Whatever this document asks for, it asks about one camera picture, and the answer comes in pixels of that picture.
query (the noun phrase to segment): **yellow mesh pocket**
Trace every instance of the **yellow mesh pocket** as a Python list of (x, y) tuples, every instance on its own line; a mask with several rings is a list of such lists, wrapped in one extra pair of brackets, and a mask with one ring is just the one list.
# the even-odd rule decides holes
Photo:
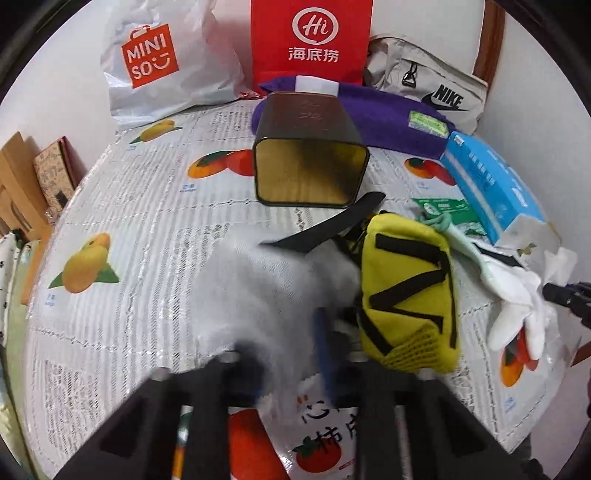
[(416, 372), (420, 368), (439, 369), (439, 337), (435, 325), (425, 325), (380, 361), (387, 368), (405, 372)]

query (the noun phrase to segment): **green label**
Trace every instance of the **green label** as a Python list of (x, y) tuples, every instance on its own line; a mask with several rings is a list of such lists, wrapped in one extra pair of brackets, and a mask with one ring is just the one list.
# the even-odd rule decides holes
[(414, 110), (411, 110), (408, 117), (408, 126), (436, 137), (447, 138), (449, 136), (449, 130), (445, 122)]
[(465, 200), (455, 199), (413, 199), (423, 208), (424, 216), (432, 219), (443, 212), (449, 212), (454, 225), (466, 235), (486, 235), (484, 227), (478, 221), (476, 212)]

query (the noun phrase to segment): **hi logo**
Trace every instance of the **hi logo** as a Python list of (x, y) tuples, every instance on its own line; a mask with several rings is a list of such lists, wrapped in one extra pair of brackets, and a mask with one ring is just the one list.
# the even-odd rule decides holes
[(129, 42), (121, 45), (131, 87), (137, 88), (178, 71), (168, 24), (132, 30)]
[(442, 84), (436, 92), (431, 92), (428, 95), (425, 95), (422, 101), (423, 103), (432, 106), (435, 110), (466, 112), (465, 109), (460, 108), (463, 99), (464, 97), (462, 95)]
[(300, 10), (291, 22), (295, 36), (310, 45), (324, 45), (335, 39), (339, 32), (336, 17), (324, 8), (310, 7)]

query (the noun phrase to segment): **green snack package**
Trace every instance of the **green snack package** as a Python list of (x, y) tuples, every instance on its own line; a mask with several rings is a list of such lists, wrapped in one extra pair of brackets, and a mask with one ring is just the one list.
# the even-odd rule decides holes
[(423, 208), (423, 215), (427, 219), (449, 212), (452, 222), (465, 235), (486, 236), (484, 227), (478, 221), (476, 212), (465, 200), (454, 199), (413, 199)]

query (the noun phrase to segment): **nike swoosh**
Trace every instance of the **nike swoosh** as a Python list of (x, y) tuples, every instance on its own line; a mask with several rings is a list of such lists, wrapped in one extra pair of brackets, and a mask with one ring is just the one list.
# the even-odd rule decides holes
[(453, 110), (455, 112), (467, 112), (465, 108), (458, 108), (457, 106), (449, 106), (449, 105), (438, 105), (433, 103), (433, 99), (431, 98), (435, 92), (429, 93), (429, 95), (425, 95), (421, 100), (428, 106), (432, 106), (435, 110)]

